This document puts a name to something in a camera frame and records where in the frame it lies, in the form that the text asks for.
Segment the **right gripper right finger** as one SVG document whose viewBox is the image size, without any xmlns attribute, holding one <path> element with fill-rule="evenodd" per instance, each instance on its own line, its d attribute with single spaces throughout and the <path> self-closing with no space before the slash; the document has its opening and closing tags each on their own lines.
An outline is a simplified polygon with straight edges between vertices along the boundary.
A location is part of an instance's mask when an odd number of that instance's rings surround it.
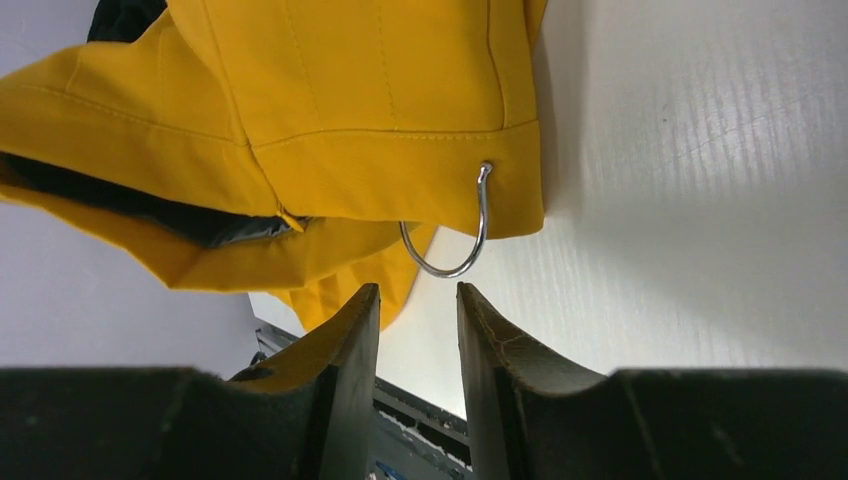
<svg viewBox="0 0 848 480">
<path fill-rule="evenodd" d="M 843 479 L 847 376 L 620 369 L 543 345 L 469 283 L 457 322 L 480 479 Z"/>
</svg>

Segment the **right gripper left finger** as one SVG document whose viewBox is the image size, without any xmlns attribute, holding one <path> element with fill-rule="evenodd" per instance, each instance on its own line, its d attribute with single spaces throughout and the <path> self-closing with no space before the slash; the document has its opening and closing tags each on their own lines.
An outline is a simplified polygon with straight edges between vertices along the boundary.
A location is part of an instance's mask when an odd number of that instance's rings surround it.
<svg viewBox="0 0 848 480">
<path fill-rule="evenodd" d="M 364 479 L 380 292 L 229 380 L 188 367 L 1 373 L 5 479 Z"/>
</svg>

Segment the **yellow garment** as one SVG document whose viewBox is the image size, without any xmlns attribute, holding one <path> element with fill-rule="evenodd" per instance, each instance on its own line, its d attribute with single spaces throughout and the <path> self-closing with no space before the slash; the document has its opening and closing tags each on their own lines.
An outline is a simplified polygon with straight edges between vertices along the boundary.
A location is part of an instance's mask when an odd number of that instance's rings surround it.
<svg viewBox="0 0 848 480">
<path fill-rule="evenodd" d="M 263 291 L 306 330 L 406 303 L 434 233 L 544 223 L 542 1 L 170 1 L 134 42 L 1 80 L 1 198 L 174 289 Z"/>
</svg>

